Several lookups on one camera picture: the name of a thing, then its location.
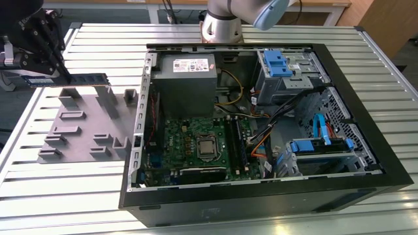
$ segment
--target ram slot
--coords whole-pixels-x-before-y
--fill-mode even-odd
[[[224,120],[224,132],[226,132],[226,142],[228,147],[228,156],[230,156],[230,167],[231,172],[239,175],[239,148],[235,144],[235,132],[234,132],[234,124],[231,119]]]
[[[235,140],[236,140],[236,146],[238,146],[238,154],[239,154],[239,166],[240,169],[244,171],[248,171],[248,159],[247,159],[247,154],[246,154],[246,146],[244,146],[244,142],[243,142],[243,136],[242,136],[242,128],[240,128],[240,123],[239,123],[239,119],[234,119],[232,120],[234,126],[235,126]]]

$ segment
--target table leg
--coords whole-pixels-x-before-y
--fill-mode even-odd
[[[332,11],[328,14],[327,20],[324,22],[324,26],[335,26],[339,20],[339,17],[344,11],[344,6],[342,7],[332,7]]]
[[[159,24],[159,19],[157,19],[157,4],[147,4],[147,10],[149,14],[149,21],[151,24]]]

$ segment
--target workbench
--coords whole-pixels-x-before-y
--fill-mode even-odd
[[[207,10],[207,0],[172,0],[174,10]],[[302,0],[302,12],[328,13],[324,26],[335,26],[350,0]],[[157,24],[157,10],[164,10],[161,0],[45,0],[44,8],[52,9],[145,9],[151,24]],[[299,2],[287,12],[299,12]]]
[[[398,158],[418,182],[418,93],[352,27],[243,26],[254,43],[322,43],[340,66]],[[83,24],[65,35],[71,73],[104,72],[113,92],[139,88],[147,43],[198,43],[198,25]],[[77,88],[93,94],[93,88]],[[37,164],[37,152],[57,114],[60,88],[39,88],[0,154],[0,234],[79,234],[139,230],[147,234],[415,234],[418,185],[378,195],[339,212],[144,229],[117,210],[123,161]]]

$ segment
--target motherboard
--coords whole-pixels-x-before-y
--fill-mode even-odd
[[[260,178],[259,163],[250,159],[246,118],[168,119],[164,150],[149,154],[147,178],[152,186],[228,182]]]

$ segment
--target green motherboard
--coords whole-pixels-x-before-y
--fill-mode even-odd
[[[226,177],[223,182],[236,180],[251,180],[260,178],[258,161],[247,161],[246,167],[239,167],[240,156],[231,158],[232,149],[238,148],[240,142],[231,140],[228,127],[230,120],[226,118],[188,118],[166,120],[164,128],[164,152],[163,155],[149,156],[151,178],[153,186],[176,185],[175,177],[180,169],[224,167]],[[250,121],[246,118],[239,119],[239,137],[242,143],[251,135]],[[242,158],[248,155],[244,145],[240,150]]]

